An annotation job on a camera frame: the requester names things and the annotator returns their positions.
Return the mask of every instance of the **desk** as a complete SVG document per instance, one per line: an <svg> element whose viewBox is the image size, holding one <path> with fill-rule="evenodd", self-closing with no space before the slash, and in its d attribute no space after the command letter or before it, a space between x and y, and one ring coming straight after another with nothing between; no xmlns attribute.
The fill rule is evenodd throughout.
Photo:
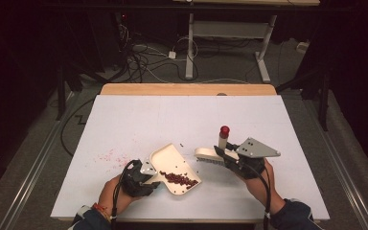
<svg viewBox="0 0 368 230"><path fill-rule="evenodd" d="M280 194L309 204L315 219L329 219L281 97L271 85L225 84L105 85L51 217L71 219L83 204L98 199L105 181L126 162L172 143L202 182L185 195L173 195L161 184L151 196L132 203L119 221L262 221L264 206L232 172L194 158L196 148L217 144L222 125L231 127L232 143L252 136L279 150L282 156L268 160L276 170Z"/></svg>
<svg viewBox="0 0 368 230"><path fill-rule="evenodd" d="M282 6L291 5L293 7L318 6L319 0L193 0L195 3L212 3L212 4L240 4L240 5L271 5ZM265 67L265 51L270 41L271 33L274 29L277 15L271 15L267 23L246 23L246 22L216 22L216 21L195 21L194 14L190 13L189 32L188 32L188 52L186 63L186 79L193 78L194 66L194 36L219 36L219 37L239 37L239 38L262 38L263 44L259 52L255 53L257 65L259 67L261 77L264 83L270 83L270 76Z"/></svg>

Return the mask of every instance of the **red cap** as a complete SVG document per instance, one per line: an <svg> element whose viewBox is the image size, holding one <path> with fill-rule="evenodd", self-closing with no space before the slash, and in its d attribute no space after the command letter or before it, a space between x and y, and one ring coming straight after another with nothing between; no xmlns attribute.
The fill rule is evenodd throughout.
<svg viewBox="0 0 368 230"><path fill-rule="evenodd" d="M219 133L219 137L226 139L229 136L229 127L228 126L222 126L220 128L220 133Z"/></svg>

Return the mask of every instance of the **white tabletop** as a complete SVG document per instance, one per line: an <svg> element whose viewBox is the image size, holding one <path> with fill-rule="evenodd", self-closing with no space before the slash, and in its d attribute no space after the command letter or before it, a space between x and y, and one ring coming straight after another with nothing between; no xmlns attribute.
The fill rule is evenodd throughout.
<svg viewBox="0 0 368 230"><path fill-rule="evenodd" d="M202 182L184 195L164 184L118 216L136 221L259 221L264 206L228 169L194 158L196 148L253 137L281 152L267 158L282 197L307 203L315 219L329 215L280 96L97 96L51 214L71 219L98 200L105 181L131 159L144 159L172 143Z"/></svg>

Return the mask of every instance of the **sleeve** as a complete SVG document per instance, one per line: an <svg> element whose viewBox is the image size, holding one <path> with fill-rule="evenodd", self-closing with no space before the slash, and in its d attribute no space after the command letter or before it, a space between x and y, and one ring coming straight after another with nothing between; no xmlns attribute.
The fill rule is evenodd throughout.
<svg viewBox="0 0 368 230"><path fill-rule="evenodd" d="M110 223L95 209L82 206L68 230L110 230Z"/></svg>
<svg viewBox="0 0 368 230"><path fill-rule="evenodd" d="M296 199L285 199L286 205L275 215L271 215L271 225L279 230L319 230L313 222L311 208Z"/></svg>

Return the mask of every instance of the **gray carpet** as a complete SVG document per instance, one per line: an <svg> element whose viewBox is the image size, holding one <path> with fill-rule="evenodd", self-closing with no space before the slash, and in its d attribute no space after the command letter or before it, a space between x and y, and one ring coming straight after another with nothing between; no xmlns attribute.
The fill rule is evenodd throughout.
<svg viewBox="0 0 368 230"><path fill-rule="evenodd" d="M270 44L267 50L265 63L272 78L274 86L293 78L302 54L295 52L297 42L291 40L281 45ZM252 41L246 47L231 48L221 51L217 56L202 57L213 54L214 50L203 51L195 60L198 70L198 78L195 82L209 81L209 83L262 83L256 62L250 51L257 51L260 43ZM159 51L166 54L169 49L157 46ZM157 61L158 57L149 57ZM177 62L180 75L184 75L184 63ZM184 82L176 75L173 65L166 65L147 72L143 76L143 82ZM80 93L72 94L68 100L68 109L65 118L68 118L80 105L86 103L101 90L101 86L92 82L87 77L81 77L84 88ZM320 188L331 219L320 222L325 229L368 229L368 218L364 223L352 206L349 196L349 188L343 183L339 173L340 166L336 165L331 152L336 151L345 170L353 180L354 187L360 193L365 211L368 211L368 159L360 148L349 125L340 113L337 101L333 94L330 95L328 112L328 132L323 132L316 122L316 101L303 101L298 91L287 90L282 93L289 117L293 123L301 146L307 156L314 178ZM86 121L92 103L81 108L76 115L82 115ZM1 229L67 229L70 222L50 218L53 205L56 201L62 180L71 162L71 156L67 154L61 145L59 136L52 136L51 131L64 125L65 121L57 122L57 96L54 95L48 102L47 108L30 126L29 134L22 146L17 150L6 173L0 181L0 225ZM78 117L71 117L64 128L63 140L66 148L74 152L83 132L84 125L79 125ZM47 143L48 137L53 137L53 143ZM31 169L39 169L35 174L30 174ZM16 196L22 188L22 183L35 181L31 184L29 194L20 199ZM12 203L18 207L17 215L8 215L8 210L13 210ZM135 224L125 225L126 229L250 229L250 225L191 225L191 224ZM256 229L263 229L257 224Z"/></svg>

